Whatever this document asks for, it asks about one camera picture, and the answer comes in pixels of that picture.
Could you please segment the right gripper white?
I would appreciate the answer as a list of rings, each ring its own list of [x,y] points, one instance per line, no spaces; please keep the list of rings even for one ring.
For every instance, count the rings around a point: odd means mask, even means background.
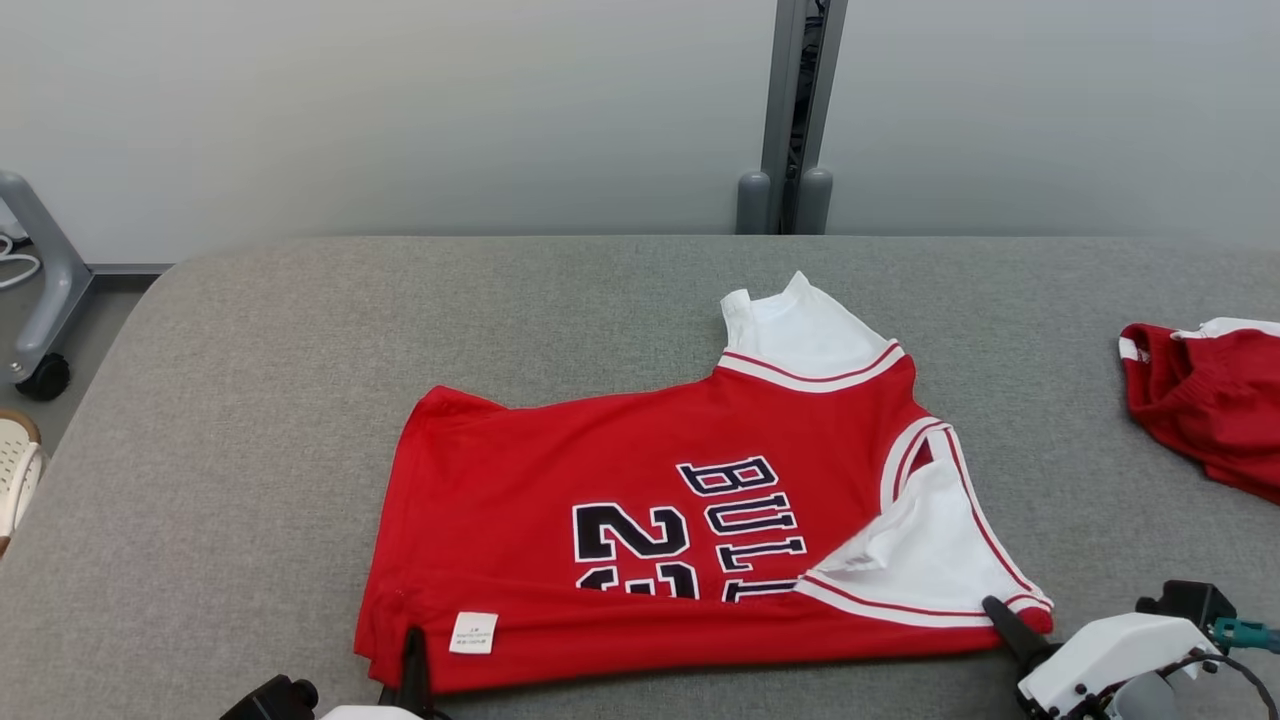
[[[1179,719],[1169,673],[1196,675],[1213,646],[1190,620],[1128,612],[1050,642],[995,596],[982,607],[1018,665],[1016,697],[1033,719]]]

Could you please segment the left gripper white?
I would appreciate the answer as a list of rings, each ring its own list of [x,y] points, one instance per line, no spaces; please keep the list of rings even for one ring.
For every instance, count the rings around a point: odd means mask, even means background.
[[[320,720],[451,720],[448,714],[433,708],[428,647],[421,628],[408,628],[404,634],[399,684],[384,685],[380,705],[340,705]]]

